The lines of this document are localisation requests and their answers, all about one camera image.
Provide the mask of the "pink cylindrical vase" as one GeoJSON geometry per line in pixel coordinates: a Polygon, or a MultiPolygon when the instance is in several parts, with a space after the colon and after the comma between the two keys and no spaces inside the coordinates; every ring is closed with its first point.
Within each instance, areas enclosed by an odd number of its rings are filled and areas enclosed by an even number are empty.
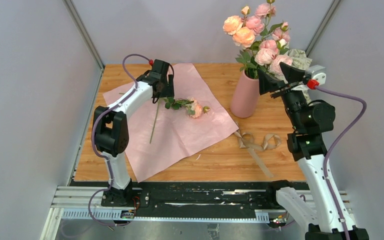
{"type": "Polygon", "coordinates": [[[238,118],[252,116],[256,110],[259,97],[259,80],[248,77],[243,70],[230,103],[232,114],[238,118]]]}

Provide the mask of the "pink wrapping paper sheet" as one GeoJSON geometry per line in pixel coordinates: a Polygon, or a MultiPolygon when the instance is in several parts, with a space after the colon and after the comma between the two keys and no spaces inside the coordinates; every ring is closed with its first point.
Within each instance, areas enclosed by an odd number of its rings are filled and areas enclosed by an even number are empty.
{"type": "Polygon", "coordinates": [[[192,63],[174,65],[175,98],[195,98],[210,111],[199,118],[184,109],[166,109],[160,102],[152,143],[149,144],[157,105],[144,103],[129,119],[126,156],[138,182],[143,182],[190,157],[209,161],[201,152],[231,136],[239,127],[216,99],[192,63]]]}

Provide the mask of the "beige ribbon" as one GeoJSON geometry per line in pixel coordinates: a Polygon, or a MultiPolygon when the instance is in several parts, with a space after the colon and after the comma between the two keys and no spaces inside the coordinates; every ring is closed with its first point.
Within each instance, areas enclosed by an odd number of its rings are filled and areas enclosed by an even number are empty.
{"type": "Polygon", "coordinates": [[[233,135],[237,138],[239,148],[247,150],[265,176],[273,178],[274,174],[269,170],[257,152],[265,152],[278,148],[282,144],[281,137],[274,133],[268,133],[264,136],[262,143],[257,144],[255,143],[254,135],[250,132],[241,132],[238,128],[233,135]]]}

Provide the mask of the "orange rose stem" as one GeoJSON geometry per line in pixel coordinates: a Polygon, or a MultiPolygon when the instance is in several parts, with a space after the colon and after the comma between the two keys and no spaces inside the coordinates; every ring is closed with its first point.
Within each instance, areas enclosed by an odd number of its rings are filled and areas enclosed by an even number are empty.
{"type": "Polygon", "coordinates": [[[246,5],[240,10],[239,15],[229,16],[223,23],[223,32],[230,36],[233,43],[239,48],[235,57],[241,64],[240,71],[250,79],[258,77],[258,64],[255,55],[259,49],[258,38],[265,29],[265,24],[260,16],[251,14],[251,8],[246,5]]]}

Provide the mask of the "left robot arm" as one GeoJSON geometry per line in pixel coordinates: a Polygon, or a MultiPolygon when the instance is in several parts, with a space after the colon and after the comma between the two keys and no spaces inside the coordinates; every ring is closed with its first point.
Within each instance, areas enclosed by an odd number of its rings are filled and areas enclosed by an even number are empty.
{"type": "Polygon", "coordinates": [[[115,206],[129,206],[133,183],[128,174],[125,150],[129,144],[129,118],[146,102],[174,96],[174,68],[163,60],[150,60],[151,69],[109,106],[98,106],[93,115],[91,142],[96,155],[103,158],[108,173],[104,200],[115,206]]]}

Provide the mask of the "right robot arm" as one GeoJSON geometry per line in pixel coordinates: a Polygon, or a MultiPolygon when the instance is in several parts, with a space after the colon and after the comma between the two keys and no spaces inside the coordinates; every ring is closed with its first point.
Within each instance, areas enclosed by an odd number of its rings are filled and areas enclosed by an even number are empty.
{"type": "Polygon", "coordinates": [[[284,104],[293,128],[287,147],[306,178],[315,207],[287,180],[269,185],[266,204],[272,209],[283,207],[304,230],[306,240],[367,240],[367,230],[356,225],[341,199],[329,162],[333,147],[327,147],[322,137],[334,129],[336,109],[324,100],[307,101],[304,96],[305,90],[324,91],[325,68],[315,65],[301,70],[284,62],[279,66],[283,81],[258,71],[259,93],[281,98],[284,104]]]}

